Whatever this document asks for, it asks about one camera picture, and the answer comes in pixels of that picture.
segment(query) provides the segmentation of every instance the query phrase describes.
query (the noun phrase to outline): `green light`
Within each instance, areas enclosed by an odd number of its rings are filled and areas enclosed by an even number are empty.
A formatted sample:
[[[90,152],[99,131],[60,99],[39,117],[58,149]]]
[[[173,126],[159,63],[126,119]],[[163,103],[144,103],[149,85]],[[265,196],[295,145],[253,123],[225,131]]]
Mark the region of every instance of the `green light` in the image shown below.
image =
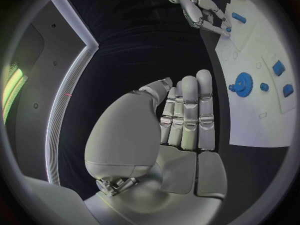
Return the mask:
[[[11,91],[11,93],[10,93],[8,99],[7,99],[7,102],[6,102],[6,104],[3,108],[3,121],[4,121],[4,124],[5,124],[5,122],[8,118],[9,111],[11,109],[11,106],[12,106],[16,96],[18,95],[18,92],[21,90],[22,86],[24,85],[24,83],[26,82],[27,79],[28,79],[27,76],[23,76],[17,82],[17,84],[14,86],[13,90]]]
[[[23,76],[23,73],[18,68],[17,70],[15,70],[15,72],[13,73],[13,75],[11,76],[11,78],[9,79],[8,83],[6,84],[6,86],[4,88],[4,92],[3,92],[2,108],[4,108],[5,104],[7,103],[8,98],[10,96],[10,94],[12,93],[14,87],[20,81],[20,79],[22,78],[22,76]]]

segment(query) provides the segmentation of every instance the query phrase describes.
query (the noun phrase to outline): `robotic hand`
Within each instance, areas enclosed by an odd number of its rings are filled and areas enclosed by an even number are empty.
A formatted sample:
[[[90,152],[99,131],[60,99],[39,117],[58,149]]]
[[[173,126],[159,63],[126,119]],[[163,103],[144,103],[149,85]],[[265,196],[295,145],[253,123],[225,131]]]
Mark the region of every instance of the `robotic hand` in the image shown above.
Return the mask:
[[[121,193],[147,174],[160,144],[189,151],[197,144],[201,150],[215,148],[210,72],[201,70],[172,85],[167,77],[123,95],[95,124],[85,147],[85,166],[106,195]],[[159,123],[155,110],[168,92]]]
[[[227,17],[225,17],[224,13],[212,0],[169,0],[172,3],[180,4],[183,9],[183,14],[188,21],[189,25],[196,29],[204,29],[217,34],[225,35],[227,37],[230,36],[228,30],[214,26],[214,17],[209,12],[212,11],[216,14],[216,16],[224,22],[224,25],[231,29],[231,24],[229,23]]]

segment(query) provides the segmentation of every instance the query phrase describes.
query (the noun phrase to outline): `blue gear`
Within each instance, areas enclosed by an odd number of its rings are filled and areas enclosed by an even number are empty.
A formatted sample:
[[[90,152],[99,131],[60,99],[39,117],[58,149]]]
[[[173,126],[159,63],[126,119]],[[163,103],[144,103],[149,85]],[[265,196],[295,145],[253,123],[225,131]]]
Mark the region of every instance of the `blue gear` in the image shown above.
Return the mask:
[[[246,72],[240,73],[235,80],[235,92],[242,98],[247,97],[253,88],[253,79],[250,74]]]

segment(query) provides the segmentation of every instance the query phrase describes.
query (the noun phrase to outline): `blue knob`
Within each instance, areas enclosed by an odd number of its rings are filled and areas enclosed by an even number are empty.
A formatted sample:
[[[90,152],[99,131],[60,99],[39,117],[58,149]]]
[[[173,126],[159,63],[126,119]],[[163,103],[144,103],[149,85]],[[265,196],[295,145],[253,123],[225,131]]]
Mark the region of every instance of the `blue knob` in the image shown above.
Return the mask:
[[[232,85],[229,85],[228,89],[232,92],[235,92],[236,91],[236,88],[235,88],[235,85],[232,84]]]
[[[294,92],[293,86],[291,84],[287,84],[283,87],[283,95],[284,97],[288,97]]]
[[[239,20],[239,21],[242,22],[243,24],[245,24],[246,21],[247,21],[245,17],[243,17],[243,16],[241,16],[241,15],[238,15],[238,14],[235,13],[235,12],[232,13],[232,17],[233,17],[234,19],[236,19],[236,20]]]
[[[260,84],[260,89],[261,89],[262,91],[267,92],[267,91],[269,90],[269,85],[266,84],[266,83],[261,83],[261,84]]]
[[[278,60],[272,68],[273,68],[274,73],[277,76],[280,76],[286,70],[285,66],[282,64],[282,62],[280,60]]]

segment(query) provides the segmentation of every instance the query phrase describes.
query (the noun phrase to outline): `blue plastic part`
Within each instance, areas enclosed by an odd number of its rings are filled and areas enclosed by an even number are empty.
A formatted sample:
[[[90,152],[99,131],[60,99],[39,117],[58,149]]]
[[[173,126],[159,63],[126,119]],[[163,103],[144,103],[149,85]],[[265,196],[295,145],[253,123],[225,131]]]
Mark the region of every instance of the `blue plastic part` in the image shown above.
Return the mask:
[[[291,95],[294,92],[293,86],[291,84],[287,84],[283,87],[283,94],[284,97],[288,97],[289,95]]]
[[[253,79],[250,74],[242,72],[235,80],[235,92],[242,98],[249,96],[253,88]]]
[[[233,12],[232,13],[232,17],[236,20],[239,20],[240,22],[242,22],[243,24],[245,24],[247,22],[247,19],[241,15],[238,15],[237,13]]]
[[[267,92],[267,91],[269,91],[269,85],[262,82],[262,83],[260,84],[260,89],[261,89],[262,91]]]
[[[280,76],[285,71],[285,66],[282,64],[280,60],[278,60],[273,66],[273,71],[277,76]]]
[[[235,85],[234,84],[231,84],[229,85],[228,89],[232,92],[235,92],[236,91],[236,88],[235,88]]]

